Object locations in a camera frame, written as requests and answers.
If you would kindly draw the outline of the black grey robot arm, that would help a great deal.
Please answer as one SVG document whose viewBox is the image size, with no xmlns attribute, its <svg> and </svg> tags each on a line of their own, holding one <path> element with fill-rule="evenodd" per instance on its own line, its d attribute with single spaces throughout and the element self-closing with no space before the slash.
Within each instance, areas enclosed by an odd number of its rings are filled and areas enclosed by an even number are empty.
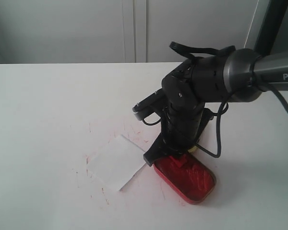
<svg viewBox="0 0 288 230">
<path fill-rule="evenodd" d="M 230 102 L 252 102 L 271 91 L 288 114 L 282 91 L 288 91 L 288 53 L 261 57 L 251 49 L 211 50 L 209 57 L 195 57 L 196 50 L 165 76 L 161 88 L 138 103 L 133 112 L 140 121 L 157 114 L 161 132 L 144 154 L 148 165 L 158 159 L 181 155 L 198 146 L 207 123 L 216 119 L 220 138 L 221 116 Z"/>
</svg>

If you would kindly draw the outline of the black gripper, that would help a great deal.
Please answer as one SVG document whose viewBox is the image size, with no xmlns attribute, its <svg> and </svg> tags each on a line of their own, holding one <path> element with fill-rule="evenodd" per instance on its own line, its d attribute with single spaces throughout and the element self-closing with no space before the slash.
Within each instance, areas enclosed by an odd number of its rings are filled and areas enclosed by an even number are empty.
<svg viewBox="0 0 288 230">
<path fill-rule="evenodd" d="M 193 148 L 213 117 L 213 112 L 205 107 L 190 111 L 176 111 L 171 106 L 165 107 L 161 113 L 160 134 L 144 154 L 147 165 L 151 166 L 167 156 L 182 155 Z"/>
</svg>

